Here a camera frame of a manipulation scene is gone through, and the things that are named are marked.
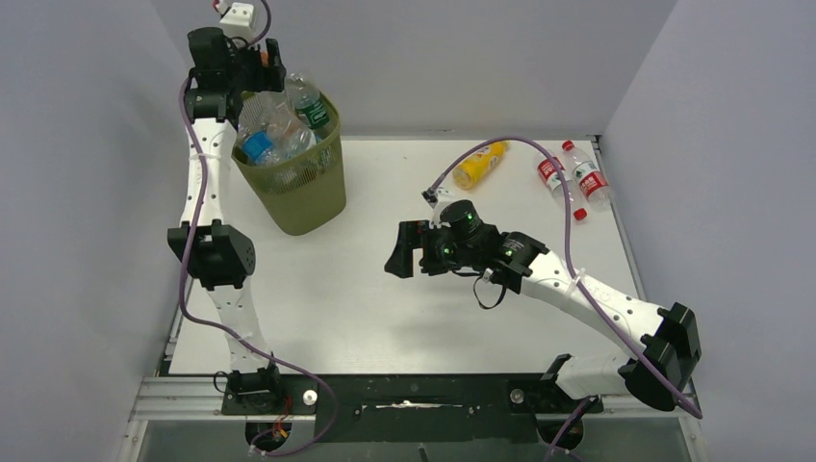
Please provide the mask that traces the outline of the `dark green label bottle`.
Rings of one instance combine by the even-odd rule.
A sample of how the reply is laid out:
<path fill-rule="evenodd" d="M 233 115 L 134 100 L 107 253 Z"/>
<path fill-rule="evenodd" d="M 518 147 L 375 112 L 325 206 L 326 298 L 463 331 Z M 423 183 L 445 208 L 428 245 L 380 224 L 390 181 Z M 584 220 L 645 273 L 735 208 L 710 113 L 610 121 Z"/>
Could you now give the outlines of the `dark green label bottle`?
<path fill-rule="evenodd" d="M 287 76 L 286 92 L 297 116 L 320 139 L 326 139 L 334 128 L 322 93 L 308 73 L 294 72 Z"/>

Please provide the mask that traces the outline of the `large clear plastic bottle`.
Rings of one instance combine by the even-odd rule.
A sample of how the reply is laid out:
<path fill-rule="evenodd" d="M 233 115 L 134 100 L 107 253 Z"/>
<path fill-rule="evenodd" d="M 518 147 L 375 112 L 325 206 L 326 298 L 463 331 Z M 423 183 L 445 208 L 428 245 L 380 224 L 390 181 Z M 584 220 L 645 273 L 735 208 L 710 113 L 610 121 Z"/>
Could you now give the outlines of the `large clear plastic bottle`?
<path fill-rule="evenodd" d="M 271 92 L 260 92 L 255 98 L 260 104 L 260 150 L 253 162 L 271 166 L 289 161 L 307 152 L 318 143 L 314 132 L 295 114 L 289 105 Z"/>

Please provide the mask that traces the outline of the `blue label water bottle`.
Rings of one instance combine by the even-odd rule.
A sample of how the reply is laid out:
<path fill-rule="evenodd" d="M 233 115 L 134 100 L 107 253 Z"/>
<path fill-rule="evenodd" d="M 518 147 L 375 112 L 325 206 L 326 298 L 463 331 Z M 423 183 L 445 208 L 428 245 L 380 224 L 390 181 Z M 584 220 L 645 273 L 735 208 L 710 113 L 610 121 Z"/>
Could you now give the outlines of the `blue label water bottle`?
<path fill-rule="evenodd" d="M 238 146 L 249 163 L 254 166 L 274 166 L 281 162 L 279 142 L 270 134 L 266 121 L 240 123 Z"/>

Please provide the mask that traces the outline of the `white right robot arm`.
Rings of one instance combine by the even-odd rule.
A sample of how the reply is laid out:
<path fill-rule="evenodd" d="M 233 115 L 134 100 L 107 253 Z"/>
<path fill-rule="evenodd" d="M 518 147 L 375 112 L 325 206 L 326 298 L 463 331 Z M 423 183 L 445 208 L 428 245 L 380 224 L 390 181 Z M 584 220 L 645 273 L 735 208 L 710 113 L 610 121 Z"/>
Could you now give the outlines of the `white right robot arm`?
<path fill-rule="evenodd" d="M 540 241 L 486 223 L 468 199 L 430 198 L 430 219 L 399 223 L 395 248 L 384 265 L 398 278 L 470 269 L 481 280 L 544 302 L 596 330 L 616 345 L 599 358 L 562 355 L 541 385 L 543 402 L 563 411 L 579 398 L 629 394 L 670 412 L 700 409 L 683 391 L 701 360 L 694 311 L 666 308 L 622 293 L 576 269 Z"/>

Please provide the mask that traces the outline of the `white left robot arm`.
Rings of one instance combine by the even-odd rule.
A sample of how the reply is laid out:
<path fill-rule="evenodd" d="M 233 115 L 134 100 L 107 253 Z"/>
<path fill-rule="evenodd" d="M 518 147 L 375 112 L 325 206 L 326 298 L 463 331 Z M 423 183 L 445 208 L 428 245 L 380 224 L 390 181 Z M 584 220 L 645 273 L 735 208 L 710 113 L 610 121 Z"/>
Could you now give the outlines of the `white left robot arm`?
<path fill-rule="evenodd" d="M 193 315 L 179 296 L 189 321 L 222 331 L 229 348 L 223 393 L 233 403 L 264 398 L 274 404 L 287 392 L 272 357 L 251 296 L 256 268 L 251 239 L 231 225 L 223 205 L 228 192 L 232 154 L 246 91 L 280 91 L 284 66 L 275 40 L 268 39 L 271 64 L 265 64 L 257 33 L 257 11 L 246 1 L 216 1 L 219 23 L 188 34 L 193 61 L 178 102 L 187 134 L 188 186 L 178 225 L 167 242 L 180 260 L 181 280 L 200 284 L 214 304 L 217 319 Z"/>

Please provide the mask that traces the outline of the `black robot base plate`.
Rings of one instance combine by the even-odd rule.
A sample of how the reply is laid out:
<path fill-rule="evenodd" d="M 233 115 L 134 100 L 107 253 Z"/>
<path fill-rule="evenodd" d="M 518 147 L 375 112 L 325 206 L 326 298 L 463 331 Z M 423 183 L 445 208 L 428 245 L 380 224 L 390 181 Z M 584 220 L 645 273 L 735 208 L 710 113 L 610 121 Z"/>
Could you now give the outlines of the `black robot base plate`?
<path fill-rule="evenodd" d="M 284 375 L 268 389 L 231 376 L 221 392 L 221 413 L 247 417 L 246 437 L 262 449 L 301 420 L 314 443 L 535 443 L 579 404 L 552 373 Z"/>

